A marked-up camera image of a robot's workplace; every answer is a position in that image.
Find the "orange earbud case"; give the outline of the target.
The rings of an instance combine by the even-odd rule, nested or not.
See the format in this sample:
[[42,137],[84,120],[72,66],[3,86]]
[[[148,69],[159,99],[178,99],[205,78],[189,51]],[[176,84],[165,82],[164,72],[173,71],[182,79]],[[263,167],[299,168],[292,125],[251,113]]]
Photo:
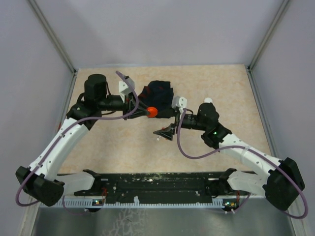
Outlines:
[[147,117],[149,118],[154,118],[158,114],[158,110],[155,107],[148,107],[146,111],[147,111]]

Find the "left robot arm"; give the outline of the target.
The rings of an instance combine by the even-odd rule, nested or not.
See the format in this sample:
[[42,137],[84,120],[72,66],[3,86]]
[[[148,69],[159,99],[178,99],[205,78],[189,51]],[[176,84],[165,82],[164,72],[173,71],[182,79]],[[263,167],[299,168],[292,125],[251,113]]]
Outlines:
[[103,117],[103,111],[121,111],[119,119],[128,119],[136,111],[148,114],[139,108],[140,101],[135,92],[135,82],[129,76],[116,71],[120,77],[119,94],[108,91],[107,79],[102,74],[92,74],[84,82],[84,92],[70,108],[59,131],[28,167],[19,167],[15,173],[20,187],[15,202],[20,207],[27,204],[20,202],[21,192],[25,192],[48,207],[56,204],[61,198],[79,191],[88,191],[97,195],[102,191],[102,182],[98,174],[83,170],[76,174],[58,175],[64,161],[77,143],[91,130],[98,120],[115,120],[114,117]]

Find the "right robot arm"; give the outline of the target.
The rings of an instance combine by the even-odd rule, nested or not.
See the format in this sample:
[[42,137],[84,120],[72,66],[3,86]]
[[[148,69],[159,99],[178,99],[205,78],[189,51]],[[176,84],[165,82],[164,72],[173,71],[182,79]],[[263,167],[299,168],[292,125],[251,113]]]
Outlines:
[[233,157],[252,171],[250,174],[233,168],[225,171],[220,177],[220,190],[224,194],[246,191],[264,196],[275,208],[286,211],[305,189],[294,160],[267,155],[242,141],[219,122],[212,99],[206,98],[195,115],[186,111],[184,106],[177,107],[174,123],[154,134],[172,140],[182,129],[203,131],[201,139],[213,152]]

